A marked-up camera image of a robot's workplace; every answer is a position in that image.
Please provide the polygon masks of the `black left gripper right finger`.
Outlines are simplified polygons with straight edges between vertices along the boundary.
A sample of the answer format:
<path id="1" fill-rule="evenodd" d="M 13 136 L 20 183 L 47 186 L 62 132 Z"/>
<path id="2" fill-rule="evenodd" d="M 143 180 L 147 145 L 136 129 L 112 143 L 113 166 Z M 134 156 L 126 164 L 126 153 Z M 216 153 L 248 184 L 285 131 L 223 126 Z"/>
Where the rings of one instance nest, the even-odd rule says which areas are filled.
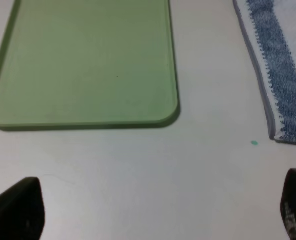
<path id="1" fill-rule="evenodd" d="M 296 240 L 296 168 L 290 169 L 285 177 L 280 213 L 289 238 Z"/>

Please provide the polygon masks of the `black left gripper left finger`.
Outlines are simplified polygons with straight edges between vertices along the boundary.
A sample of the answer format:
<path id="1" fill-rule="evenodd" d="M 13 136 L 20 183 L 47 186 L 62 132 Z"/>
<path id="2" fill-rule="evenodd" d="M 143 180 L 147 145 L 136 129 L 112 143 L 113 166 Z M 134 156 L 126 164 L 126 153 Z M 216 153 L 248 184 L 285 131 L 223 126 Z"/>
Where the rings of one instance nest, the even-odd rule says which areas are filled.
<path id="1" fill-rule="evenodd" d="M 0 240 L 39 240 L 44 225 L 38 178 L 26 177 L 0 194 Z"/>

